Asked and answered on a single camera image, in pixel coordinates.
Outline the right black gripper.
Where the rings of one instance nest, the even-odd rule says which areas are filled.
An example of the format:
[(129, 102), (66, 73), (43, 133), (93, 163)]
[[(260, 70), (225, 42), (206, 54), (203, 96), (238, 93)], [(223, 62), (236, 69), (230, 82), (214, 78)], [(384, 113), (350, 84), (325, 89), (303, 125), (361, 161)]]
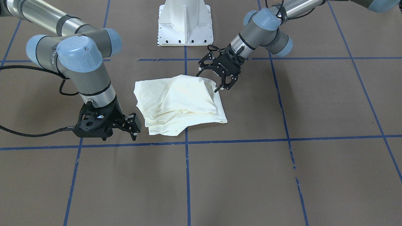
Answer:
[(136, 113), (125, 116), (117, 100), (99, 108), (89, 101), (81, 107), (73, 132), (78, 137), (98, 137), (105, 141), (112, 136), (112, 129), (127, 132), (136, 141), (142, 123)]

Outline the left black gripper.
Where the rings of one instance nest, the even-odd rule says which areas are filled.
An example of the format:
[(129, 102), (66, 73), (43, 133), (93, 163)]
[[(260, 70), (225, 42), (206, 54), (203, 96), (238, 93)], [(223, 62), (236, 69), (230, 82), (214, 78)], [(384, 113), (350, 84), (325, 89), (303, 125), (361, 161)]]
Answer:
[[(245, 58), (238, 55), (231, 46), (217, 51), (217, 56), (209, 52), (198, 62), (199, 72), (196, 74), (198, 77), (204, 70), (212, 70), (221, 77), (221, 84), (214, 90), (215, 93), (221, 89), (231, 89), (238, 80), (241, 66), (245, 63)], [(226, 83), (227, 76), (231, 78), (230, 83)]]

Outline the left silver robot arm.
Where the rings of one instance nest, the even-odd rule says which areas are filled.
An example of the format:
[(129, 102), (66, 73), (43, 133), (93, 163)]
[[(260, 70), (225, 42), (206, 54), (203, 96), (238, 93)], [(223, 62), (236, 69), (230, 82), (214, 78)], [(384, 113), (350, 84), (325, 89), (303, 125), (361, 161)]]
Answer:
[(265, 6), (259, 11), (250, 11), (243, 20), (244, 29), (225, 48), (208, 45), (208, 54), (199, 62), (199, 73), (212, 70), (221, 78), (215, 92), (231, 87), (238, 80), (241, 66), (257, 48), (263, 47), (277, 57), (288, 55), (293, 48), (291, 37), (280, 30), (289, 20), (307, 16), (315, 8), (329, 3), (328, 0), (283, 0)]

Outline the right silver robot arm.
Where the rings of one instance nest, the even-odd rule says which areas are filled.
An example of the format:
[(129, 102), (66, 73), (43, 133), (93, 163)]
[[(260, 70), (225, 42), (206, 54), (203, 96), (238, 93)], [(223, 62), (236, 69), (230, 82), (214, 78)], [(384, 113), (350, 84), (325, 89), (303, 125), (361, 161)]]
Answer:
[(128, 132), (133, 141), (141, 130), (138, 116), (125, 116), (103, 63), (118, 54), (122, 40), (113, 29), (98, 29), (79, 17), (66, 14), (43, 0), (2, 0), (1, 17), (16, 17), (37, 24), (57, 36), (36, 35), (27, 42), (26, 54), (36, 64), (11, 65), (1, 69), (26, 68), (70, 79), (84, 102), (76, 125), (43, 134), (24, 134), (5, 127), (2, 130), (24, 137), (43, 137), (73, 131), (78, 137), (100, 137), (105, 141), (113, 129)]

